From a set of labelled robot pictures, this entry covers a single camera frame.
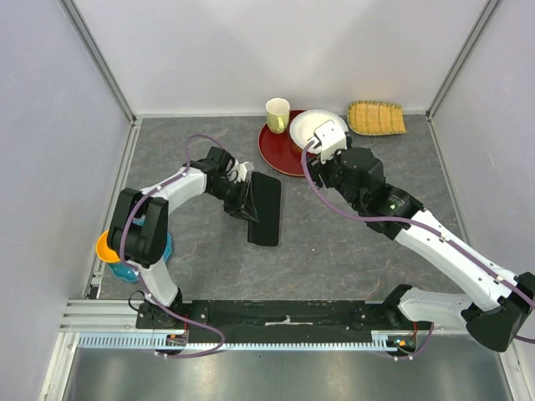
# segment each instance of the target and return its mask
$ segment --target white plate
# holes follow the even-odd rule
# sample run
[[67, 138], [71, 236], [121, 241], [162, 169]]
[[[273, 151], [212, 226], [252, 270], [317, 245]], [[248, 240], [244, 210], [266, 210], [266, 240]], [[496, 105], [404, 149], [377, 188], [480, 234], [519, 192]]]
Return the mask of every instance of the white plate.
[[[314, 144], [318, 141], [314, 136], [314, 131], [323, 123], [332, 120], [338, 127], [348, 132], [348, 125], [339, 115], [331, 113], [327, 110], [309, 110], [301, 113], [290, 124], [290, 136], [292, 141], [301, 149], [307, 145], [311, 140]], [[318, 154], [321, 151], [321, 147], [317, 149], [310, 148], [309, 153]]]

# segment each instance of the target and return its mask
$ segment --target metal frame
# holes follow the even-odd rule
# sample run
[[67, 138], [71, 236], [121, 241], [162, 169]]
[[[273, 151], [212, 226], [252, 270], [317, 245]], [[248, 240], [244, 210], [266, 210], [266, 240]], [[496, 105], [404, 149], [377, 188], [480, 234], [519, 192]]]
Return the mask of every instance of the metal frame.
[[[348, 110], [329, 110], [337, 115], [347, 115]], [[427, 110], [423, 109], [403, 109], [405, 115], [427, 115]], [[265, 117], [265, 111], [242, 111], [242, 112], [219, 112], [219, 113], [139, 113], [136, 115], [138, 119], [176, 119], [181, 117]]]
[[450, 194], [451, 203], [453, 203], [453, 210], [455, 212], [457, 222], [459, 223], [459, 228], [461, 230], [461, 238], [466, 244], [470, 245], [471, 236], [470, 236], [470, 232], [468, 231], [468, 227], [466, 226], [466, 223], [465, 223], [466, 221], [465, 213], [464, 213], [464, 210], [462, 210], [462, 206], [459, 201], [459, 194], [457, 193], [457, 189], [455, 185], [453, 184], [453, 180], [450, 177], [450, 173], [448, 172], [446, 160], [444, 159], [444, 155], [442, 154], [441, 144], [435, 132], [435, 126], [433, 125], [433, 121], [429, 119], [427, 121], [427, 124], [429, 125], [429, 129], [431, 131], [431, 138], [433, 139], [433, 143], [435, 144], [435, 150], [436, 150], [436, 154], [438, 155], [438, 160], [441, 163], [442, 173], [444, 174], [444, 178], [446, 179], [446, 187]]
[[130, 107], [128, 100], [126, 100], [125, 94], [117, 83], [115, 76], [111, 72], [110, 66], [108, 63], [106, 63], [104, 55], [102, 52], [100, 52], [99, 46], [95, 42], [93, 35], [91, 34], [87, 23], [85, 23], [78, 7], [73, 0], [59, 0], [59, 3], [73, 24], [73, 27], [87, 49], [89, 56], [91, 59], [93, 59], [94, 65], [99, 70], [100, 76], [105, 81], [111, 93], [114, 95], [117, 105], [119, 105], [125, 117], [130, 122], [134, 122], [136, 120], [135, 113]]
[[[102, 223], [102, 229], [100, 232], [106, 231], [110, 226], [113, 206], [117, 201], [119, 193], [125, 187], [128, 171], [130, 170], [130, 164], [132, 163], [132, 159], [134, 157], [135, 144], [137, 143], [137, 139], [140, 134], [141, 121], [142, 120], [138, 119], [130, 126], [125, 141], [125, 147], [123, 148], [123, 155], [121, 156], [120, 163], [117, 168], [117, 174], [115, 177], [114, 188], [110, 197], [110, 203], [106, 208], [106, 214], [104, 215], [104, 221]], [[83, 298], [86, 298], [89, 295], [89, 292], [92, 288], [97, 288], [97, 291], [100, 291], [100, 283], [102, 282], [104, 268], [105, 263], [103, 263], [93, 252], [93, 256], [91, 257], [91, 261], [89, 263], [88, 274], [85, 279], [87, 285], [85, 286], [84, 292], [81, 294]]]
[[[78, 347], [93, 349], [144, 349], [205, 351], [218, 343], [188, 343], [187, 345], [170, 345], [167, 332], [82, 332]], [[388, 334], [371, 334], [371, 343], [225, 343], [222, 351], [359, 351], [359, 352], [395, 352], [396, 347], [388, 347]]]
[[[139, 306], [141, 301], [133, 300], [134, 306]], [[182, 334], [182, 330], [138, 330], [135, 328], [136, 312], [130, 309], [127, 301], [105, 301], [105, 300], [70, 300], [65, 310], [64, 319], [61, 323], [60, 333], [56, 342], [53, 356], [51, 358], [48, 372], [43, 383], [43, 388], [39, 396], [39, 401], [61, 401], [69, 379], [69, 374], [73, 367], [74, 354], [78, 348], [151, 348], [151, 342], [135, 346], [133, 338], [149, 338], [160, 341], [165, 334]], [[372, 335], [379, 341], [385, 336], [395, 336], [409, 334], [409, 332], [380, 331], [372, 332]], [[459, 330], [437, 330], [438, 336], [457, 336], [466, 334]], [[116, 339], [115, 343], [102, 344], [100, 347], [98, 340], [91, 338], [103, 338], [103, 341]], [[236, 346], [229, 347], [229, 350], [247, 349]], [[285, 348], [291, 351], [297, 348]], [[358, 350], [358, 347], [346, 348], [345, 351]], [[500, 354], [504, 373], [509, 383], [512, 397], [515, 401], [534, 401], [531, 380], [527, 371], [527, 360], [518, 357], [518, 345], [513, 343], [505, 352]]]
[[468, 57], [470, 57], [471, 52], [491, 20], [492, 15], [494, 15], [501, 3], [502, 0], [487, 0], [487, 3], [485, 6], [483, 6], [482, 11], [477, 17], [476, 23], [472, 27], [470, 33], [468, 33], [468, 37], [461, 47], [461, 51], [457, 54], [455, 61], [450, 67], [448, 74], [444, 78], [442, 85], [438, 89], [435, 98], [432, 100], [431, 105], [427, 110], [427, 116], [429, 119], [433, 119], [435, 117], [436, 112], [441, 107], [442, 101], [447, 96], [451, 86], [455, 83], [457, 76], [462, 70], [462, 67], [465, 65]]

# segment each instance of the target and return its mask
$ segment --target yellow cup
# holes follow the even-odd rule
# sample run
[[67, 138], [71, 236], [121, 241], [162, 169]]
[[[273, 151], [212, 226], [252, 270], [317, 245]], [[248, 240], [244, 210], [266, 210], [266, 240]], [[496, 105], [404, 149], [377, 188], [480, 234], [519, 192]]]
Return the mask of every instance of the yellow cup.
[[290, 120], [290, 103], [281, 98], [274, 98], [266, 103], [267, 126], [274, 134], [281, 134], [288, 127]]
[[101, 261], [106, 263], [118, 263], [120, 261], [119, 255], [113, 249], [108, 248], [108, 231], [106, 230], [99, 237], [99, 240], [94, 245], [94, 249], [97, 252], [97, 256]]

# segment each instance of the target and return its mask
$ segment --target metal floor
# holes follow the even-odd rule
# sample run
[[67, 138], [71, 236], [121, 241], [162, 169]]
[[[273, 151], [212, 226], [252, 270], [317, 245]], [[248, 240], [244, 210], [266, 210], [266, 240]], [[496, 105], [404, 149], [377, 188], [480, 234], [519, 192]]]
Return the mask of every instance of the metal floor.
[[469, 338], [433, 336], [412, 362], [357, 352], [227, 351], [164, 360], [79, 349], [64, 401], [509, 401], [500, 358]]

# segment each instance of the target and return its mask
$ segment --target white wall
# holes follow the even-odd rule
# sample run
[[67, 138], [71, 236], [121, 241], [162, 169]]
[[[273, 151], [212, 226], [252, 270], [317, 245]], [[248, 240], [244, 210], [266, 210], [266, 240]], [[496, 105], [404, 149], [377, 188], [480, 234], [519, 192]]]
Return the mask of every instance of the white wall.
[[0, 399], [37, 399], [128, 124], [57, 0], [0, 2]]
[[502, 2], [435, 121], [474, 247], [517, 273], [535, 271], [533, 16], [532, 0]]
[[76, 0], [137, 114], [429, 107], [485, 0]]

